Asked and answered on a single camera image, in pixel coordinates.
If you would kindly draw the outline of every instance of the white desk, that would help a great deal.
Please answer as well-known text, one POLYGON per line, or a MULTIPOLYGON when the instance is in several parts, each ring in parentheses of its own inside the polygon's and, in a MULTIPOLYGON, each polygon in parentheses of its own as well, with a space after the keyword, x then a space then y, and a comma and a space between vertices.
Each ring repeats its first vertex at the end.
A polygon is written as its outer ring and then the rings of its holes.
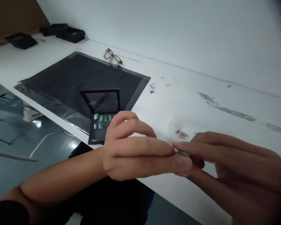
MULTIPOLYGON (((17 49, 10 44, 0 46, 0 84, 87 143, 87 135, 13 87, 17 85, 17 81, 35 75, 75 51, 103 59, 108 46, 93 41, 72 44, 55 36, 43 37, 41 34, 35 35, 34 38, 39 44, 27 50, 17 49)), ((281 133, 266 127, 266 123, 281 127, 280 98, 234 84, 227 88, 230 84, 223 81, 116 48, 112 50, 122 59, 123 67, 150 76, 149 84, 156 83, 156 94, 150 93, 151 88, 148 84, 132 111, 140 120, 152 126, 158 137, 168 135, 170 121, 179 115, 185 121, 206 124, 214 131, 225 131, 281 155, 281 133), (256 121, 250 122, 209 106, 199 92, 214 98, 220 106, 250 115, 256 118, 256 121)), ((206 131, 204 127, 196 129, 206 131)), ((205 170, 215 175, 213 165, 207 163, 205 170)), ((202 224, 231 223, 229 215, 185 178, 164 174, 139 180, 202 224)))

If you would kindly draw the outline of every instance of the black box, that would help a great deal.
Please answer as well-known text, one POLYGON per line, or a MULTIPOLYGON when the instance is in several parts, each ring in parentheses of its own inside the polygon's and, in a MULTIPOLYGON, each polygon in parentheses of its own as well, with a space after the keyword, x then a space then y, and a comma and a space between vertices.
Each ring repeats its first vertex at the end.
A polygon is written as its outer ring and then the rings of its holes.
POLYGON ((25 33, 16 33, 5 39, 14 47, 24 50, 37 44, 37 41, 31 35, 25 33))
POLYGON ((104 144, 107 128, 112 118, 120 111, 120 90, 113 88, 109 90, 96 89, 92 91, 81 91, 83 99, 92 113, 90 136, 88 144, 104 144))
POLYGON ((84 38, 85 32, 83 30, 79 30, 76 28, 70 28, 67 30, 63 30, 60 33, 55 34, 57 38, 72 42, 72 43, 77 43, 84 38))
POLYGON ((64 30, 69 30, 70 27, 67 23, 54 23, 49 27, 41 28, 41 33, 47 37, 58 34, 64 30))

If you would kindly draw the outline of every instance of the white cable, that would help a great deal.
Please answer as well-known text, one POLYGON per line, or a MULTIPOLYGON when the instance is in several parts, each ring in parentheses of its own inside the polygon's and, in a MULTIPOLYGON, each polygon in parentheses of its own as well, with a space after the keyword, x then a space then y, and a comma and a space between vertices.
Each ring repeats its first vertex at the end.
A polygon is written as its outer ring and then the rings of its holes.
POLYGON ((38 149, 38 147, 42 144, 42 142, 46 139, 46 137, 48 136, 51 136, 51 135, 54 135, 54 134, 58 134, 58 133, 61 133, 61 132, 64 132, 65 130, 63 131, 59 131, 59 132, 56 132, 56 133, 52 133, 52 134, 48 134, 47 136, 45 136, 41 142, 35 147, 35 149, 32 151, 32 153, 30 154, 29 158, 32 158, 33 154, 35 153, 35 151, 38 149))
POLYGON ((66 130, 65 130, 65 133, 66 133, 67 135, 69 135, 69 136, 72 136, 72 137, 74 137, 74 135, 68 134, 66 130))
POLYGON ((38 159, 28 158, 28 157, 26 157, 26 156, 19 156, 19 155, 11 154, 11 153, 8 153, 8 152, 1 152, 1 151, 0 151, 0 156, 6 157, 6 158, 17 159, 17 160, 38 162, 38 159))

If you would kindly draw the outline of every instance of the glasses frame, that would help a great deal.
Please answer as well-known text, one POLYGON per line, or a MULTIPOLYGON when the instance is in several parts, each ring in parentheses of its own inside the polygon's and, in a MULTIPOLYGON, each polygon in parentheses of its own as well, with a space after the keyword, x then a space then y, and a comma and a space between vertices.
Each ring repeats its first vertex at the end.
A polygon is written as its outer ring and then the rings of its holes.
POLYGON ((121 64, 121 65, 123 64, 123 61, 120 59, 120 57, 117 56, 117 55, 114 55, 113 52, 112 52, 112 50, 111 50, 110 48, 107 48, 107 49, 105 50, 105 53, 104 53, 103 57, 104 57, 105 59, 110 59, 110 60, 109 60, 109 64, 110 64, 112 67, 121 68, 120 64, 121 64), (112 60, 114 57, 118 57, 119 60, 120 60, 116 65, 112 65, 112 64, 111 64, 111 60, 112 60))

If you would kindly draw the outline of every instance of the forearm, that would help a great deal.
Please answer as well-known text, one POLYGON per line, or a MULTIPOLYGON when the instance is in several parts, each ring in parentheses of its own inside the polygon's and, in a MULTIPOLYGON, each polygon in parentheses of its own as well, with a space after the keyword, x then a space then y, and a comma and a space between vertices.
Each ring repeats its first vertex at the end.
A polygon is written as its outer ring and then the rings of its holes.
POLYGON ((55 164, 20 185, 39 204, 57 204, 106 177, 101 148, 55 164))

